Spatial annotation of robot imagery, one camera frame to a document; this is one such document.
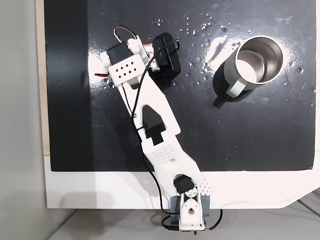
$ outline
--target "stainless steel cup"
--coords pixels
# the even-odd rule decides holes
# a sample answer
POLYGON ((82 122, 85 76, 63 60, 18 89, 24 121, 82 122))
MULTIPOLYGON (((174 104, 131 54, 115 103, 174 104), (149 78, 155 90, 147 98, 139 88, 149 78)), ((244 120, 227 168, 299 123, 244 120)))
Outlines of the stainless steel cup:
POLYGON ((274 80, 283 67, 283 50, 271 37, 258 35, 240 45, 225 61, 223 72, 230 84, 227 94, 258 88, 274 80))

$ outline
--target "cup handle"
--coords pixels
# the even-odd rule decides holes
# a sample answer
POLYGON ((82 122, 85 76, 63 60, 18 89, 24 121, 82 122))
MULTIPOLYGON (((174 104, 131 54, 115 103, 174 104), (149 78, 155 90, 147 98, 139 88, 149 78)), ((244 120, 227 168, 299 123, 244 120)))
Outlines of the cup handle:
POLYGON ((232 97, 236 98, 245 89, 247 81, 240 77, 233 85, 230 85, 226 93, 232 97))

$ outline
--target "red wire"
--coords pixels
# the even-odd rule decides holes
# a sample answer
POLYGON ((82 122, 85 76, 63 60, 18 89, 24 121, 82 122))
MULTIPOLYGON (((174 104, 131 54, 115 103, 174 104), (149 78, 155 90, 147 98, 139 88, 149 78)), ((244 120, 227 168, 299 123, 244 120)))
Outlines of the red wire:
POLYGON ((100 78, 107 78, 107 77, 109 77, 109 74, 103 74, 103 73, 95 73, 94 75, 97 76, 97 77, 100 77, 100 78))

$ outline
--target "white robotic arm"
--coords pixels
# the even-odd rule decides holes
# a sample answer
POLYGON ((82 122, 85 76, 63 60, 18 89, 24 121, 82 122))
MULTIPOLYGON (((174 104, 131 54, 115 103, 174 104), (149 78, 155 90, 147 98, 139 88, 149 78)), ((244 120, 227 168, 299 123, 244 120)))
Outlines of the white robotic arm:
POLYGON ((181 130, 165 95, 148 72, 143 76, 150 58, 140 38, 134 36, 135 39, 129 39, 127 44, 119 40, 120 44, 101 53, 100 57, 128 112, 133 116, 143 153, 153 165, 156 179, 170 197, 180 195, 179 228, 186 231, 202 231, 205 225, 197 186, 204 182, 204 178, 197 163, 183 151, 177 140, 176 135, 181 130), (125 47, 131 53, 128 57, 125 47), (140 84, 140 89, 133 89, 132 86, 135 84, 140 84), (155 142, 146 133, 143 125, 144 106, 150 106, 162 118, 164 129, 158 133, 161 135, 161 142, 155 142))

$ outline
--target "black cable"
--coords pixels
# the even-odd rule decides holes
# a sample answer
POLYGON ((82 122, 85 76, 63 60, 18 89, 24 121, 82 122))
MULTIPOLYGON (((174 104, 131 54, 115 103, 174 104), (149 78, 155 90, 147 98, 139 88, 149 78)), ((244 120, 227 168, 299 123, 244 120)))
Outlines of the black cable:
POLYGON ((300 199, 297 200, 298 203, 300 203, 302 206, 304 206, 305 208, 309 209, 311 212, 313 212, 315 215, 317 215, 320 218, 320 213, 318 213, 317 211, 313 210, 311 207, 309 207, 307 204, 305 204, 303 201, 301 201, 300 199))
POLYGON ((212 227, 206 228, 206 230, 210 230, 211 231, 211 230, 215 229, 219 225, 219 223, 221 222, 222 215, 223 215, 223 210, 220 209, 220 217, 219 217, 218 221, 216 221, 216 223, 212 227))
MULTIPOLYGON (((141 76, 141 79, 140 79, 140 85, 139 85, 139 88, 137 90, 137 93, 136 93, 136 97, 135 97, 135 102, 134 102, 134 107, 133 107, 133 110, 131 111, 130 109, 130 106, 129 106, 129 101, 128 101, 128 98, 127 98, 127 94, 126 94, 126 91, 125 91, 125 88, 124 86, 122 85, 122 88, 123 88, 123 91, 124 91, 124 97, 125 97, 125 100, 126 100, 126 103, 128 104, 129 106, 129 109, 131 111, 131 122, 132 122, 132 125, 134 127, 134 129, 136 129, 136 125, 135 125, 135 122, 134 122, 134 115, 135 115, 135 111, 136 111, 136 108, 137 108, 137 104, 138 104, 138 99, 139 99, 139 94, 140 94, 140 90, 141 90, 141 86, 142 86, 142 82, 144 80, 144 77, 148 71, 148 68, 150 67, 152 61, 163 51, 165 50, 169 45, 171 44, 174 44, 174 43, 177 43, 178 47, 175 49, 175 51, 177 51, 179 48, 180 48, 180 44, 178 42, 178 40, 173 40, 171 42, 169 42, 168 44, 164 45, 160 50, 158 50, 157 52, 154 53, 153 57, 150 59, 150 61, 148 62, 148 64, 146 65, 144 71, 143 71, 143 74, 141 76)), ((138 130, 136 131, 137 133, 137 136, 138 138, 140 139, 140 135, 138 133, 138 130)), ((146 163, 146 159, 145 159, 145 154, 144 154, 144 151, 143 151, 143 148, 140 144, 140 148, 141 148, 141 154, 142 154, 142 163, 143 165, 145 166, 145 168, 148 170, 148 172, 151 174, 151 176, 153 177, 154 181, 155 181, 155 184, 158 188, 158 191, 159 191, 159 197, 160 197, 160 207, 161 207, 161 210, 163 213, 165 214, 169 214, 170 215, 178 215, 180 214, 180 212, 169 212, 169 211, 166 211, 164 210, 164 207, 163 207, 163 203, 162 203, 162 193, 161 193, 161 188, 160 188, 160 185, 158 183, 158 180, 156 179, 155 175, 153 174, 153 172, 150 170, 150 168, 148 167, 147 163, 146 163)))
POLYGON ((127 93, 126 93, 126 90, 124 88, 124 84, 123 83, 122 83, 122 89, 123 89, 124 97, 125 97, 125 100, 126 100, 126 104, 128 105, 128 108, 129 108, 130 112, 132 113, 131 107, 129 105, 129 101, 128 101, 128 98, 127 98, 127 93))
POLYGON ((179 231, 179 226, 173 226, 173 225, 166 225, 165 224, 165 221, 170 218, 170 215, 164 217, 161 221, 161 225, 165 228, 165 229, 168 229, 168 230, 171 230, 171 231, 179 231))

